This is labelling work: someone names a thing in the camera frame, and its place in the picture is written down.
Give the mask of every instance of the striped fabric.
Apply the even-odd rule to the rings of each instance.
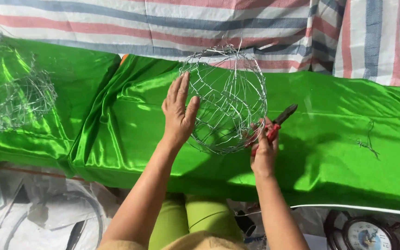
[[[400,0],[347,0],[333,74],[400,86]]]
[[[263,72],[400,86],[400,0],[0,0],[0,31],[169,60],[242,42]]]

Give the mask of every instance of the pliers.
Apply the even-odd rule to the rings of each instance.
[[[268,134],[266,135],[269,144],[271,144],[279,134],[279,129],[282,128],[281,127],[282,123],[285,122],[286,119],[288,119],[288,117],[290,117],[296,110],[297,110],[297,104],[293,104],[287,107],[285,111],[283,111],[277,118],[275,118],[272,121],[273,127],[268,131]],[[259,146],[256,146],[251,150],[251,156],[256,156],[256,151],[258,147]]]

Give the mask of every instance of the green pants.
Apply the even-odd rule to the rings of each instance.
[[[243,241],[225,199],[168,193],[152,231],[149,250],[160,250],[182,236],[202,230]]]

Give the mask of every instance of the forearm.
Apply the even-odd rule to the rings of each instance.
[[[104,233],[101,244],[109,240],[128,240],[148,246],[177,153],[178,149],[168,143],[158,144]]]
[[[309,250],[273,176],[257,175],[262,220],[271,250]]]

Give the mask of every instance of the wire frame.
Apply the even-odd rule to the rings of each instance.
[[[267,113],[265,77],[255,59],[232,44],[189,56],[180,74],[189,71],[189,96],[200,98],[191,137],[199,150],[218,154],[237,152],[257,138]]]
[[[35,55],[0,34],[0,131],[41,119],[55,100],[51,78],[36,66]]]

